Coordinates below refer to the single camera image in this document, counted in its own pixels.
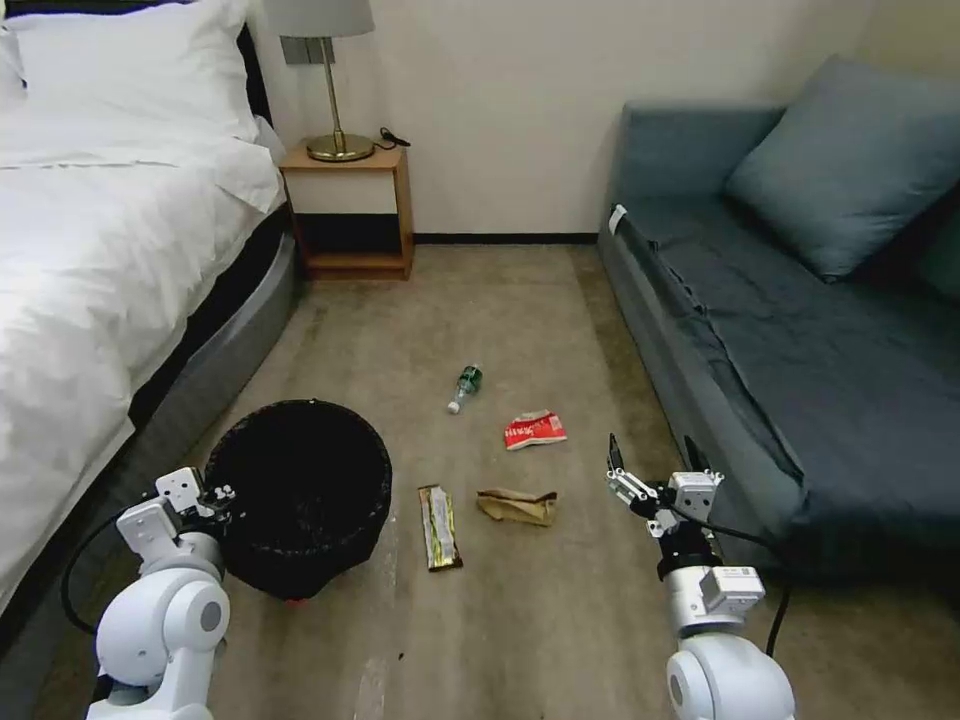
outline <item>white pillow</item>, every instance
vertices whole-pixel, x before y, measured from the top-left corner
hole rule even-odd
[[[29,102],[41,111],[142,118],[252,142],[237,48],[245,6],[196,0],[128,15],[14,18]]]

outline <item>nightstand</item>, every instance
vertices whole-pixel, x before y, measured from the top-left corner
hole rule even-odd
[[[406,280],[413,208],[402,147],[325,163],[300,143],[280,163],[293,232],[311,279]]]

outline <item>plastic bottle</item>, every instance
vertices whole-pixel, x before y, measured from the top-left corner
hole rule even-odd
[[[453,400],[447,403],[447,410],[454,415],[459,413],[467,396],[475,394],[480,389],[481,380],[483,380],[483,373],[480,372],[479,363],[467,365],[460,373],[460,378],[457,380],[457,393],[453,396]]]

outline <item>white wall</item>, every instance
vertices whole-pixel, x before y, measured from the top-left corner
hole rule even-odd
[[[960,2],[880,0],[857,55],[891,69],[960,77]]]
[[[334,41],[341,116],[413,143],[418,232],[592,232],[625,100],[789,98],[873,4],[372,0],[376,31]],[[251,24],[281,136],[329,131],[322,68]]]

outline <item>baseboard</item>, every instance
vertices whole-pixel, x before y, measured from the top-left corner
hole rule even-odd
[[[594,245],[596,233],[414,233],[418,245]]]

